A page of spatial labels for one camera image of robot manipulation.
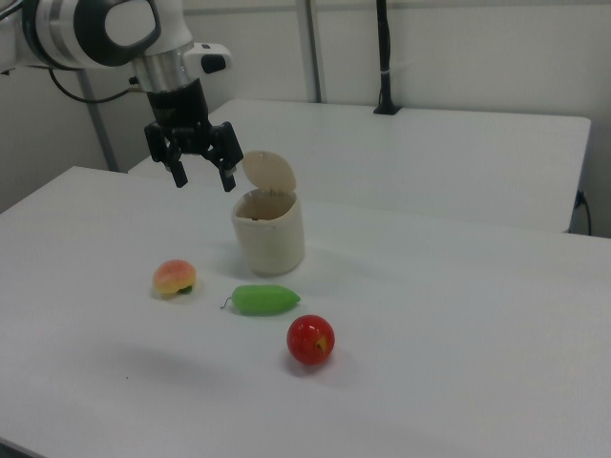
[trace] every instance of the black pole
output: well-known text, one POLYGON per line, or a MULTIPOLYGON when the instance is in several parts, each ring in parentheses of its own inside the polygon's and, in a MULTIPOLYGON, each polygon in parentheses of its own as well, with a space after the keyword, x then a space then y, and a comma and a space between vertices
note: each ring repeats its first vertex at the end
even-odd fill
POLYGON ((392 103, 390 94, 390 27, 386 0, 376 0, 378 10, 378 41, 380 43, 380 90, 379 105, 373 112, 377 115, 396 115, 401 110, 392 103))

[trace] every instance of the red apple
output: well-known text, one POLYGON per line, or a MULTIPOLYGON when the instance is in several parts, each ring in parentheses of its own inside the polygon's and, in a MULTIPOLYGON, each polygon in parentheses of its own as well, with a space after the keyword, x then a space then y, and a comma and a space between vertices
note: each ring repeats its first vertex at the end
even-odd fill
POLYGON ((335 345, 331 325, 316 315, 304 315, 293 322, 286 333, 286 344, 293 357, 302 364, 324 362, 335 345))

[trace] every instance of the robotic arm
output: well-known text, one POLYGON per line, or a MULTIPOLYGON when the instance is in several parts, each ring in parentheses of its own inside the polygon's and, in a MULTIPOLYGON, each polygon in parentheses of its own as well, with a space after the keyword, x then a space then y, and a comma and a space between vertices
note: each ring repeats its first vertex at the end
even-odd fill
POLYGON ((183 154, 211 161, 229 192, 242 149, 233 127, 208 119, 200 78, 229 68, 222 45, 193 43, 181 0, 0 0, 0 73, 17 66, 60 70, 134 67, 155 122, 151 157, 187 183, 183 154))

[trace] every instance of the peach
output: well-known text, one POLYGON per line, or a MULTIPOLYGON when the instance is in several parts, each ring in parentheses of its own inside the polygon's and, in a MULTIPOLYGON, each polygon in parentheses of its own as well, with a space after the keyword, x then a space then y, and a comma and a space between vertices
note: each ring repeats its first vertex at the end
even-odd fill
POLYGON ((196 271, 186 260, 168 260, 153 275, 153 286, 159 294, 190 293, 196 271))

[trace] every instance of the toy cucumber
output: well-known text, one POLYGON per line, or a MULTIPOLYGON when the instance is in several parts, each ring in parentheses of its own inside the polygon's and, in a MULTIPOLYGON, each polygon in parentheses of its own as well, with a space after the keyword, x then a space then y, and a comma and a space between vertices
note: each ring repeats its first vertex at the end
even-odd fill
POLYGON ((278 315, 295 307, 301 300, 290 289, 277 284, 238 286, 229 299, 244 315, 278 315))

